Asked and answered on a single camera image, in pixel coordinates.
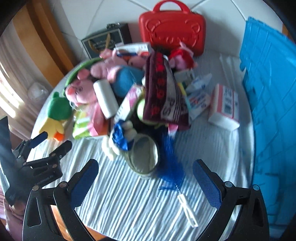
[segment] white plush toy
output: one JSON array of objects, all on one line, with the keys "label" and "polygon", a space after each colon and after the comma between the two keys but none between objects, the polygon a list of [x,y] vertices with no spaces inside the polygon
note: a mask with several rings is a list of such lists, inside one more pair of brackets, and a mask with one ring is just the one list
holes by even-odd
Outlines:
[{"label": "white plush toy", "polygon": [[[133,128],[133,123],[130,120],[128,120],[125,123],[123,123],[121,126],[125,130],[124,137],[127,140],[127,142],[132,141],[137,135],[137,131]],[[102,141],[102,150],[111,161],[114,161],[116,157],[120,155],[120,151],[121,151],[119,147],[112,140],[113,132],[114,130],[111,131],[110,137],[104,136]]]}]

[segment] black box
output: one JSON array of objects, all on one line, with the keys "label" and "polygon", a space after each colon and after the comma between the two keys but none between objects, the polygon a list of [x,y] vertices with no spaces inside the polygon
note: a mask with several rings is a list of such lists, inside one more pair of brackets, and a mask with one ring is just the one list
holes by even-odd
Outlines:
[{"label": "black box", "polygon": [[89,58],[99,57],[100,52],[105,49],[106,43],[109,49],[113,49],[115,44],[130,44],[132,42],[127,23],[108,24],[105,29],[91,34],[82,40],[82,44]]}]

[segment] suitcase handle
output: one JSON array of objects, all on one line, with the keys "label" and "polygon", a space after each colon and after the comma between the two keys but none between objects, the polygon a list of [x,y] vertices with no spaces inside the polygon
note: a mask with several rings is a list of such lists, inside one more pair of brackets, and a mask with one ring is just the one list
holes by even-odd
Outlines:
[{"label": "suitcase handle", "polygon": [[157,3],[155,5],[155,7],[153,8],[153,11],[154,12],[159,12],[161,5],[163,5],[166,2],[176,3],[181,8],[181,11],[183,11],[185,13],[190,13],[189,7],[187,7],[186,4],[184,4],[184,3],[180,2],[180,1],[177,1],[177,0],[163,0],[163,1],[160,1],[159,3]]}]

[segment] plastic bag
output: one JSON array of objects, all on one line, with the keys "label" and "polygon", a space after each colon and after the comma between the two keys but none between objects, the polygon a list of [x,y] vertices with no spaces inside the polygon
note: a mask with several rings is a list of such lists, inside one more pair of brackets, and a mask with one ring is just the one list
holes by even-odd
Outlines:
[{"label": "plastic bag", "polygon": [[28,89],[28,96],[34,103],[44,103],[49,96],[47,89],[37,82]]}]

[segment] metal screw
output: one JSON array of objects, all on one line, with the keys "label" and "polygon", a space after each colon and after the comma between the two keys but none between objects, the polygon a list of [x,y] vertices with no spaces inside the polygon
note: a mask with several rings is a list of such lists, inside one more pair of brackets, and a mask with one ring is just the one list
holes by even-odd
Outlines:
[{"label": "metal screw", "polygon": [[67,182],[61,182],[60,184],[59,184],[59,187],[60,188],[64,188],[65,186],[67,186]]},{"label": "metal screw", "polygon": [[39,186],[38,186],[38,185],[35,185],[35,186],[33,186],[33,188],[32,188],[33,191],[37,191],[38,189],[39,189]]},{"label": "metal screw", "polygon": [[231,188],[232,187],[232,183],[231,182],[225,182],[225,186],[228,187],[228,188]]},{"label": "metal screw", "polygon": [[259,188],[258,185],[254,185],[254,186],[253,186],[253,189],[254,189],[255,191],[259,191],[259,190],[260,190],[260,188]]}]

